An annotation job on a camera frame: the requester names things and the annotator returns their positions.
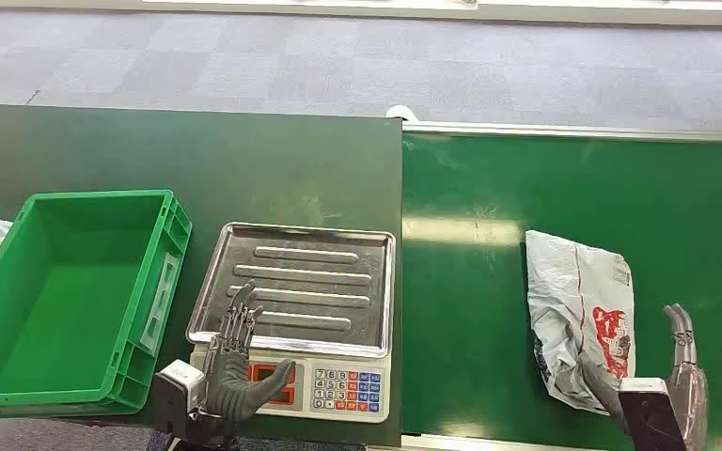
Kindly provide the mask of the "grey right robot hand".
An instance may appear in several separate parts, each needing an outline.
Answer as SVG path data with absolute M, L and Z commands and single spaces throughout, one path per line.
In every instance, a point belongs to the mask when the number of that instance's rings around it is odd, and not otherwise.
M 674 341 L 668 378 L 615 380 L 601 365 L 582 355 L 585 383 L 627 435 L 635 450 L 702 450 L 708 426 L 708 387 L 698 366 L 693 321 L 678 303 L 667 304 Z

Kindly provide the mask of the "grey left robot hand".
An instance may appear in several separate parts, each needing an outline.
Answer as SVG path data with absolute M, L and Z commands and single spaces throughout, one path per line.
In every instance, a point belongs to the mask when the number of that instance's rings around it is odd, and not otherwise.
M 252 308 L 256 282 L 249 280 L 235 293 L 212 338 L 205 411 L 230 422 L 242 422 L 286 388 L 296 368 L 291 359 L 277 364 L 262 381 L 249 380 L 249 345 L 263 307 Z

